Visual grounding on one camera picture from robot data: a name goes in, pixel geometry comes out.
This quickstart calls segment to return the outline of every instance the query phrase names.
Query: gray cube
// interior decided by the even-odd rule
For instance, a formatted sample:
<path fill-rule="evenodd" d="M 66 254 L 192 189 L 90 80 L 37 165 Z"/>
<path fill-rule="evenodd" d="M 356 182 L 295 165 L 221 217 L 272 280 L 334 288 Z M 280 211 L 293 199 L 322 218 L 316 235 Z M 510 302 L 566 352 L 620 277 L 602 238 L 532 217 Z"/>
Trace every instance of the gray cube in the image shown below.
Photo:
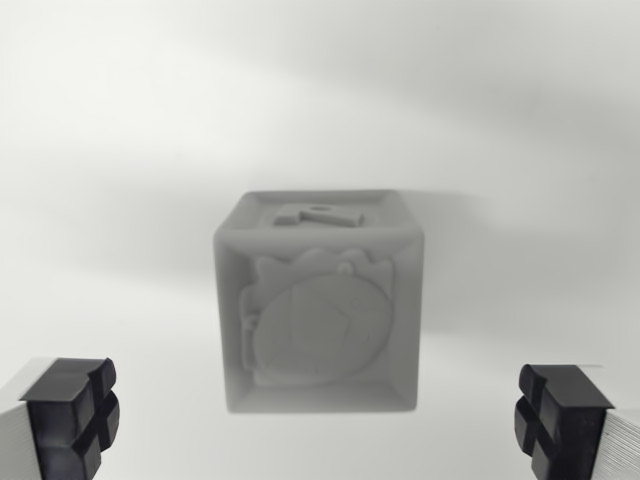
<path fill-rule="evenodd" d="M 230 411 L 415 408 L 424 234 L 400 195 L 247 193 L 214 249 Z"/>

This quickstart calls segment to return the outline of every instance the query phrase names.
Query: black rubber pad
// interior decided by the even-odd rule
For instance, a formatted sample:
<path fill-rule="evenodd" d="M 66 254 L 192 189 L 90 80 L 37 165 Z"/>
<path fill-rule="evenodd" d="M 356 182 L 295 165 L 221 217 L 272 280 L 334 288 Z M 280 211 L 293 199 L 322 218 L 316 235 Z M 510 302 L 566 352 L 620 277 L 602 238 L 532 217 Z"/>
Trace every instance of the black rubber pad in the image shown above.
<path fill-rule="evenodd" d="M 42 480 L 91 480 L 120 420 L 113 362 L 61 358 L 22 397 Z"/>
<path fill-rule="evenodd" d="M 520 390 L 516 439 L 538 480 L 590 480 L 613 405 L 575 365 L 525 365 Z"/>

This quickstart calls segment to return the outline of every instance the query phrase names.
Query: white backdrop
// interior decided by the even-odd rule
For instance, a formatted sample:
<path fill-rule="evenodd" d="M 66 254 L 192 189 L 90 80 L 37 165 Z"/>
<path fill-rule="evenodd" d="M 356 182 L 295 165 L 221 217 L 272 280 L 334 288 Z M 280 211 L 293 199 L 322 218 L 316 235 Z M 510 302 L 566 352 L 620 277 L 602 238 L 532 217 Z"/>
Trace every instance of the white backdrop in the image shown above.
<path fill-rule="evenodd" d="M 640 5 L 0 3 L 0 382 L 111 357 L 100 480 L 530 479 L 523 363 L 640 360 Z M 403 190 L 420 398 L 229 415 L 211 237 L 247 190 Z"/>

